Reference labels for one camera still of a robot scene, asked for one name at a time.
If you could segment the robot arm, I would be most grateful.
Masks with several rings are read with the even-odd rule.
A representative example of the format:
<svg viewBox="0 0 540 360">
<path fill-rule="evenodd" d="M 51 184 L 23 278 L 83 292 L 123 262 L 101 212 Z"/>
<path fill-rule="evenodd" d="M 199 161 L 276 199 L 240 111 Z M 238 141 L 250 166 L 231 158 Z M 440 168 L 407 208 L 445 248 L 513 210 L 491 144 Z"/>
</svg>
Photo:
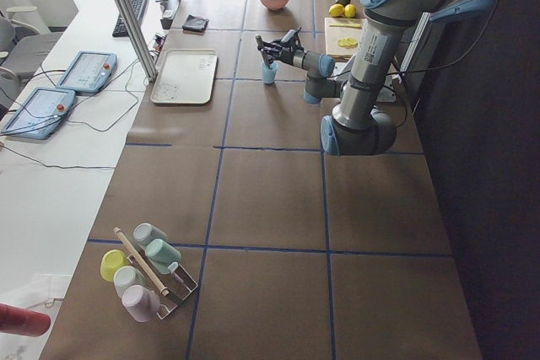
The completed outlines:
<svg viewBox="0 0 540 360">
<path fill-rule="evenodd" d="M 433 20 L 456 21 L 488 10 L 494 0 L 359 0 L 366 17 L 359 50 L 345 80 L 331 78 L 334 60 L 305 50 L 296 30 L 282 39 L 258 39 L 257 49 L 266 65 L 280 61 L 307 72 L 305 101 L 339 98 L 321 120 L 321 145 L 331 155 L 376 155 L 388 150 L 397 129 L 391 117 L 375 103 L 402 35 L 420 14 Z"/>
</svg>

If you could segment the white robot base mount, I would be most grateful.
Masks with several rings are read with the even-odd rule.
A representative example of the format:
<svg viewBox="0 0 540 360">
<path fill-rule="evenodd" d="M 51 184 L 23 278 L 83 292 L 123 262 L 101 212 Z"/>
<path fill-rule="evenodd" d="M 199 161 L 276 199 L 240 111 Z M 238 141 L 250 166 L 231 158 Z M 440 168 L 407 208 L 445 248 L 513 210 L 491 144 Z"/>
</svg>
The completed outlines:
<svg viewBox="0 0 540 360">
<path fill-rule="evenodd" d="M 332 73 L 332 79 L 336 82 L 339 82 L 339 93 L 338 97 L 341 99 L 343 97 L 343 83 L 348 79 L 349 71 L 353 67 L 354 60 L 349 59 L 346 62 L 337 62 Z M 393 86 L 393 81 L 391 76 L 387 76 L 385 83 L 377 96 L 378 103 L 395 103 L 397 101 L 397 93 Z"/>
</svg>

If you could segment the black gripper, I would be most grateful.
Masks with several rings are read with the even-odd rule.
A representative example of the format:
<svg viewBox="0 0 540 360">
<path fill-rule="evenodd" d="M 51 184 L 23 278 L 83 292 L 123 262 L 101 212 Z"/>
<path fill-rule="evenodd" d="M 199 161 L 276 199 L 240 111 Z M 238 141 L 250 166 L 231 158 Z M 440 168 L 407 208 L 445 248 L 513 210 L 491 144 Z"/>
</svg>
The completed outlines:
<svg viewBox="0 0 540 360">
<path fill-rule="evenodd" d="M 262 42 L 257 49 L 266 56 L 271 56 L 274 60 L 288 65 L 294 64 L 295 48 L 289 41 L 282 42 L 275 40 L 272 43 Z"/>
</svg>

